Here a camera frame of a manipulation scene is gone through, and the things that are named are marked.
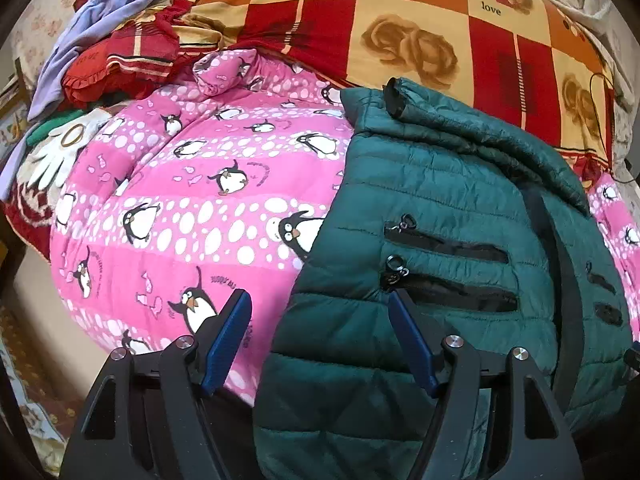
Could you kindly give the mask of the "green quilted puffer jacket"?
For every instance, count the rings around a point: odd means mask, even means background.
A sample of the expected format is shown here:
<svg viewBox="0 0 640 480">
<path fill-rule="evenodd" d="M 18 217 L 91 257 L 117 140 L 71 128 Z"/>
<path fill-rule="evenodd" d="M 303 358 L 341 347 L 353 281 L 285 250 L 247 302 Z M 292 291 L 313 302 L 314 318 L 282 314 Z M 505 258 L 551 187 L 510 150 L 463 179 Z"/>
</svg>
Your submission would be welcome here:
<svg viewBox="0 0 640 480">
<path fill-rule="evenodd" d="M 536 136 L 407 79 L 347 89 L 354 129 L 329 213 L 262 368 L 269 479 L 401 479 L 435 403 L 388 318 L 405 289 L 478 350 L 526 348 L 573 434 L 622 407 L 623 283 L 582 184 Z"/>
</svg>

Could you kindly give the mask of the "white glove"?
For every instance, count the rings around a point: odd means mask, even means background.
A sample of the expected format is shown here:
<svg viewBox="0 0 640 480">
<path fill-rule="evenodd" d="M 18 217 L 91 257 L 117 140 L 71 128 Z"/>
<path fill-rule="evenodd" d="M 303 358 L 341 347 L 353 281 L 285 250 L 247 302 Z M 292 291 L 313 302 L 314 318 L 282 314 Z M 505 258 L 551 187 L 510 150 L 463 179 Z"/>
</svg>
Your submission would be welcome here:
<svg viewBox="0 0 640 480">
<path fill-rule="evenodd" d="M 36 166 L 27 186 L 38 188 L 39 191 L 45 190 L 50 185 L 62 188 L 72 172 L 79 152 L 111 118 L 111 113 L 98 107 L 65 125 L 52 129 L 48 135 L 48 144 L 35 150 Z"/>
</svg>

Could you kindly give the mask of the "red orange rose blanket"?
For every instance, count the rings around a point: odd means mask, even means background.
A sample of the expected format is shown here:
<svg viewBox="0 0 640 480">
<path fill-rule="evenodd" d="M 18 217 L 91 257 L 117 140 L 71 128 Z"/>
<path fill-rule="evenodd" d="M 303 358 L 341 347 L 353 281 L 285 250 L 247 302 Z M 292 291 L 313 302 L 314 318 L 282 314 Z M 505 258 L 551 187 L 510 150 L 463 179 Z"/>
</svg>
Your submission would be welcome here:
<svg viewBox="0 0 640 480">
<path fill-rule="evenodd" d="M 538 136 L 573 165 L 612 165 L 610 66 L 553 0 L 189 1 L 188 22 L 226 44 L 281 53 L 344 86 L 405 77 Z"/>
</svg>

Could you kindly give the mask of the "lavender cloth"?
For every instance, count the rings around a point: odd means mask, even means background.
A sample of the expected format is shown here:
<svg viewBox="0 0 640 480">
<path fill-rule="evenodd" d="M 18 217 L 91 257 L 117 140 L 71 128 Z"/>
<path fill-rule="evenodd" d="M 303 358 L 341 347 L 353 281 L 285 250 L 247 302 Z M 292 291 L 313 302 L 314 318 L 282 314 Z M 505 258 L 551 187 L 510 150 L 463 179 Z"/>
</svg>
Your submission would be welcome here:
<svg viewBox="0 0 640 480">
<path fill-rule="evenodd" d="M 44 62 L 27 120 L 38 122 L 63 101 L 62 78 L 78 56 L 153 0 L 88 0 L 68 22 Z"/>
</svg>

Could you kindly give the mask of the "red striped cushion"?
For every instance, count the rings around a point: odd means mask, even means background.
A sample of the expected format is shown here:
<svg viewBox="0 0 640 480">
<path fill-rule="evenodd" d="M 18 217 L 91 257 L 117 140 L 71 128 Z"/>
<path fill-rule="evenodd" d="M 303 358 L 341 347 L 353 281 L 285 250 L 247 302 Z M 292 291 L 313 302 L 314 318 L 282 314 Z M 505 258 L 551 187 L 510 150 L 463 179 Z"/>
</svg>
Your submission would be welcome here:
<svg viewBox="0 0 640 480">
<path fill-rule="evenodd" d="M 142 99 L 171 81 L 188 62 L 175 31 L 183 14 L 186 8 L 173 4 L 152 21 L 130 21 L 82 52 L 62 79 L 64 102 L 86 108 L 118 92 Z"/>
</svg>

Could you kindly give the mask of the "floral bed sheet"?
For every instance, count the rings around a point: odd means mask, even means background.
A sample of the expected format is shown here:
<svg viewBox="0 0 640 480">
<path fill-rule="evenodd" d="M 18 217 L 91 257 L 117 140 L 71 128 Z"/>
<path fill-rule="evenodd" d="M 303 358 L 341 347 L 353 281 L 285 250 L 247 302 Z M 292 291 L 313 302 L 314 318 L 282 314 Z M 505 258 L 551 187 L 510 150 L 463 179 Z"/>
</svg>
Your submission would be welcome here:
<svg viewBox="0 0 640 480">
<path fill-rule="evenodd" d="M 30 0 L 9 34 L 12 60 L 19 60 L 23 79 L 34 90 L 40 70 L 73 17 L 75 0 Z"/>
</svg>

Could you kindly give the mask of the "pink penguin quilt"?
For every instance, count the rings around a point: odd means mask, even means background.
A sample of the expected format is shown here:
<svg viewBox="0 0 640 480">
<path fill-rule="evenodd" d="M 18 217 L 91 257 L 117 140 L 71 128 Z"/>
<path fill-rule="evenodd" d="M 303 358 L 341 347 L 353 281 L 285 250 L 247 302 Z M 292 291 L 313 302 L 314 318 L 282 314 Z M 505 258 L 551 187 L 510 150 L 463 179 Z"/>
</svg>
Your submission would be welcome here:
<svg viewBox="0 0 640 480">
<path fill-rule="evenodd" d="M 75 321 L 104 348 L 142 354 L 245 289 L 252 319 L 226 383 L 256 404 L 343 180 L 344 91 L 255 50 L 224 51 L 113 116 L 55 209 L 54 279 Z"/>
</svg>

